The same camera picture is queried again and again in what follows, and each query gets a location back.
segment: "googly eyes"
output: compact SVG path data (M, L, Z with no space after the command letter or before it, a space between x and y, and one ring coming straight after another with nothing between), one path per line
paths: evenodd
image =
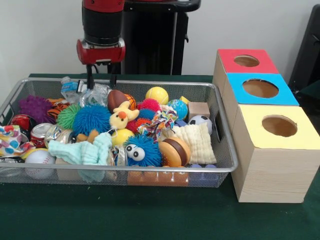
M139 162L145 158L145 151L141 147L137 147L133 150L133 157L132 159Z
M127 156L137 162L142 161L146 156L145 151L141 147L137 147L137 145L134 144L129 144L126 146L125 150Z

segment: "circular opening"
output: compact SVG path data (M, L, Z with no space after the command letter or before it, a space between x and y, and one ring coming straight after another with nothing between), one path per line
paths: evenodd
M234 62L243 67L256 67L260 64L259 60L250 55L239 55L234 58Z
M297 133L297 125L289 118L281 115L266 116L262 126L269 133L277 136L290 137Z
M279 89L271 82L262 79L250 79L242 84L244 90L259 98L273 98L278 95Z

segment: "wire mesh basket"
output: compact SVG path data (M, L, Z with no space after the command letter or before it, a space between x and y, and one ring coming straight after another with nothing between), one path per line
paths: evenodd
M108 80L96 80L109 84ZM210 83L157 82L119 80L116 89L142 102L148 89L161 86L170 99L186 97L193 102L206 102L210 109L210 120L214 123L211 145L216 157L217 168L191 167L135 167L96 166L71 164L0 163L0 182L35 184L95 184L95 185L138 185L138 186L181 186L218 188L228 173L238 166L237 154L225 115L219 90ZM0 107L0 122L7 125L19 113L19 100L28 95L45 98L61 98L60 79L28 78L16 84ZM34 179L27 171L37 171L48 176ZM84 181L81 174L103 175L102 181Z

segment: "yellow duck plush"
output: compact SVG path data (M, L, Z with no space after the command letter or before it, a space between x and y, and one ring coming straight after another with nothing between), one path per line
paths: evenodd
M125 129L128 122L136 119L139 115L139 110L130 110L130 102L124 101L119 107L113 110L114 114L110 117L110 125L112 129Z

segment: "red soda can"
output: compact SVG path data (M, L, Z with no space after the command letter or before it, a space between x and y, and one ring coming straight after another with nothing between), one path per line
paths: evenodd
M31 142L38 148L45 148L45 136L49 128L51 128L51 123L42 123L35 126L31 131Z
M29 142L30 132L37 125L36 120L26 114L15 115L11 120L11 125L18 125L22 135L22 142Z

